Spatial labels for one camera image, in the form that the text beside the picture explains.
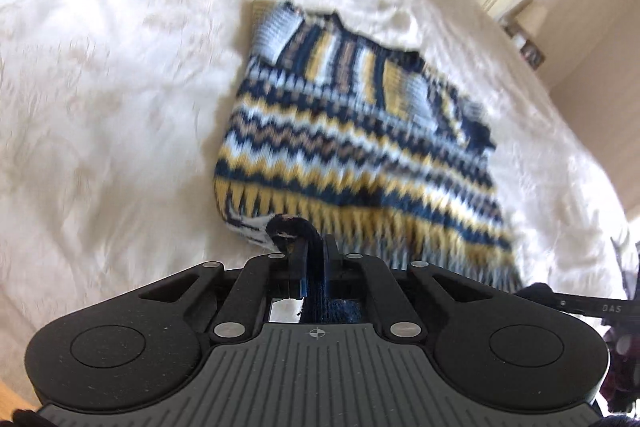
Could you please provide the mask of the navy yellow patterned knit sweater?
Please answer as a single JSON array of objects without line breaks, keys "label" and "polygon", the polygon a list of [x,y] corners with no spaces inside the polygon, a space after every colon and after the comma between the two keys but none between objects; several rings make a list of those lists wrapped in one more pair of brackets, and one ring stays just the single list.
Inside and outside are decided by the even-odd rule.
[{"label": "navy yellow patterned knit sweater", "polygon": [[214,169],[222,220],[273,249],[277,215],[346,253],[425,261],[522,287],[484,109],[423,60],[292,2],[254,11],[248,62]]}]

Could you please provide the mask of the white floral bed duvet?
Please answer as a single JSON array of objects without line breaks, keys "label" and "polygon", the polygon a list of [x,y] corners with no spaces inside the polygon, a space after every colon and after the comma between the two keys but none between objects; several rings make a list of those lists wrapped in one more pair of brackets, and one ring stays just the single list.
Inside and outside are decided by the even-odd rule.
[{"label": "white floral bed duvet", "polygon": [[[254,1],[1,0],[1,378],[21,395],[44,324],[255,254],[220,220],[212,183]],[[474,0],[292,1],[419,50],[484,105],[527,283],[623,297],[610,180]]]}]

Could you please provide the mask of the cream right bedside table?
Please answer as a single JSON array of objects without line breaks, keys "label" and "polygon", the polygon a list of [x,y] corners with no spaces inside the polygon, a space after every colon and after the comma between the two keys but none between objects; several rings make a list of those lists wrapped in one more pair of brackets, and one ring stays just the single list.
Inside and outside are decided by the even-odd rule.
[{"label": "cream right bedside table", "polygon": [[528,66],[534,72],[540,69],[546,56],[529,37],[529,34],[515,20],[510,20],[507,17],[500,20],[500,25]]}]

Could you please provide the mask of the cream right table lamp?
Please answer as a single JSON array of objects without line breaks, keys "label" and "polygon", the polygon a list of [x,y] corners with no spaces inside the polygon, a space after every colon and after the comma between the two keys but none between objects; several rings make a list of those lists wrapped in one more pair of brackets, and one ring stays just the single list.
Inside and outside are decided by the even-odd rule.
[{"label": "cream right table lamp", "polygon": [[548,15],[548,9],[539,1],[533,0],[521,9],[514,20],[521,31],[529,37],[536,37]]}]

